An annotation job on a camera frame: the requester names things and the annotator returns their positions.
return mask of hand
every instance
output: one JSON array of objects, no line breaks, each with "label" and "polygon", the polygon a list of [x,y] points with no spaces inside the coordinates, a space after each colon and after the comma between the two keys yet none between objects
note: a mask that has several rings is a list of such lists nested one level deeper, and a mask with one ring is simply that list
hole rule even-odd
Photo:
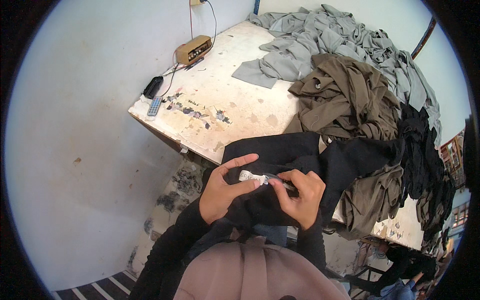
[{"label": "hand", "polygon": [[299,191],[299,197],[290,197],[277,179],[269,179],[280,202],[282,210],[300,223],[303,230],[310,228],[317,219],[318,205],[325,191],[325,183],[310,171],[307,175],[298,170],[278,174],[283,180],[291,181]]},{"label": "hand", "polygon": [[234,158],[212,171],[199,203],[200,215],[208,225],[227,213],[228,207],[233,199],[252,192],[260,186],[260,182],[255,179],[242,181],[233,185],[229,185],[223,179],[231,168],[241,167],[257,159],[258,154],[248,154]]}]

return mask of window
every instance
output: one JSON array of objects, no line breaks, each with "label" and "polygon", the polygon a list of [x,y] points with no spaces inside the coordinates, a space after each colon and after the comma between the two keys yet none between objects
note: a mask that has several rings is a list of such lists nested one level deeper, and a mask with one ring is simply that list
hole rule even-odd
[{"label": "window", "polygon": [[463,225],[468,218],[468,202],[455,207],[452,210],[452,213],[453,213],[453,222],[454,222],[452,228]]}]

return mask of white wall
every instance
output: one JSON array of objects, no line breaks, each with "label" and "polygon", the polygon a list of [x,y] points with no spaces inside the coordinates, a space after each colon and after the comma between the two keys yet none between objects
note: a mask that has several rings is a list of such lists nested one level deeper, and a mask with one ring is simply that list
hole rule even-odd
[{"label": "white wall", "polygon": [[[218,32],[253,4],[214,1]],[[196,35],[213,35],[207,5],[193,9]],[[23,61],[8,114],[7,187],[22,242],[50,290],[124,270],[178,166],[180,156],[127,109],[190,40],[188,9],[187,1],[63,0]]]},{"label": "white wall", "polygon": [[[351,12],[357,23],[365,23],[368,29],[385,30],[398,49],[410,53],[420,42],[432,17],[420,0],[261,0],[258,13],[296,12],[301,6],[316,10],[322,3]],[[435,91],[440,104],[442,143],[446,143],[465,127],[471,110],[460,64],[438,24],[415,63]]]}]

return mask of electrical outlet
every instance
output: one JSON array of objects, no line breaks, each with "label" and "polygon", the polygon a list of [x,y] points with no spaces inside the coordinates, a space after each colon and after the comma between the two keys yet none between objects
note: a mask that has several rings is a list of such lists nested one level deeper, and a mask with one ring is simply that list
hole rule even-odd
[{"label": "electrical outlet", "polygon": [[190,5],[200,5],[205,4],[205,2],[200,2],[200,0],[190,0]]}]

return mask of striped floor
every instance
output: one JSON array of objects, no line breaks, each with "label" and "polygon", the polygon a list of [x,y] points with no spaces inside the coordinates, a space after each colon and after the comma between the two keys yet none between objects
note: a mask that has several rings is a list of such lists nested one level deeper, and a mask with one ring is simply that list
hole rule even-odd
[{"label": "striped floor", "polygon": [[137,279],[123,271],[81,287],[52,292],[56,300],[127,300]]}]

